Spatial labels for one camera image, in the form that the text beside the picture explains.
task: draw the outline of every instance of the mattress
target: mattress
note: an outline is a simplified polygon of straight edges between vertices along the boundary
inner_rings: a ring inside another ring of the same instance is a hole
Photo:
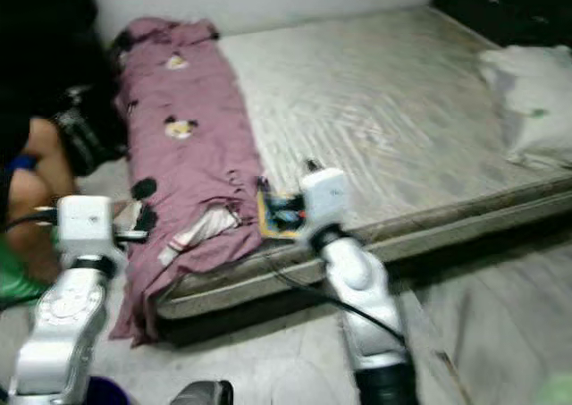
[[[503,159],[501,122],[480,80],[486,40],[430,8],[223,38],[266,176],[296,191],[304,160],[347,172],[347,227],[386,261],[572,208],[572,175]],[[203,314],[284,286],[266,259],[311,283],[294,246],[188,274],[159,300],[165,318]]]

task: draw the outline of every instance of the person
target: person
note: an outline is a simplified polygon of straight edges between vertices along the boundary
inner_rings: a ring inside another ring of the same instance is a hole
[[[52,206],[58,198],[77,193],[72,169],[57,126],[47,119],[0,104],[0,224]],[[33,157],[34,171],[11,169],[20,155]],[[60,266],[50,231],[34,223],[15,226],[5,234],[8,247],[26,265],[30,279],[51,284]]]

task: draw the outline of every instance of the mattress fabric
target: mattress fabric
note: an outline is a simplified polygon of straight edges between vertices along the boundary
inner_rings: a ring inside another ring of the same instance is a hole
[[[238,35],[220,47],[239,76],[270,183],[297,191],[307,158],[346,171],[354,191],[347,226],[380,257],[388,239],[404,256],[430,249],[423,231],[462,219],[471,219],[462,233],[439,230],[440,246],[570,206],[572,174],[503,158],[501,121],[477,68],[478,53],[493,46],[430,8]],[[395,241],[406,235],[415,243]],[[265,257],[315,280],[303,249]],[[265,257],[207,278],[186,275],[159,313],[193,316],[262,296],[272,289],[262,287]],[[240,287],[255,278],[256,287]],[[225,304],[210,305],[215,290]],[[203,291],[209,300],[199,299]]]

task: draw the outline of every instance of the black bag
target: black bag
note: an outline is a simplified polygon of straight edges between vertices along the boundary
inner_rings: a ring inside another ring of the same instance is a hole
[[[125,123],[105,87],[69,88],[60,100],[58,124],[75,175],[93,173],[102,163],[127,153]]]

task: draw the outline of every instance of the human knee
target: human knee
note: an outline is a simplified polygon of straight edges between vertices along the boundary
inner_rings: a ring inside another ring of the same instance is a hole
[[[52,192],[46,183],[34,173],[16,170],[10,184],[9,211],[22,215],[34,207],[50,205]]]
[[[62,148],[57,125],[47,119],[34,118],[30,122],[28,149],[35,156],[49,156]]]

